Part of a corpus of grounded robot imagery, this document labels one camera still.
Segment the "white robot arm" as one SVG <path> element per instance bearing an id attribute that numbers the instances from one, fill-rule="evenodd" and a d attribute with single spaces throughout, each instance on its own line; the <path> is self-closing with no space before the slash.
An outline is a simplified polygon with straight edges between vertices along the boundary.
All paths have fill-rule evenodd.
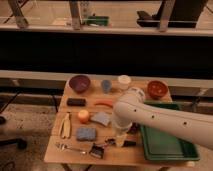
<path id="1" fill-rule="evenodd" d="M 144 91 L 131 87 L 114 102 L 112 123 L 117 134 L 138 123 L 213 150 L 213 116 L 154 107 L 144 100 Z"/>

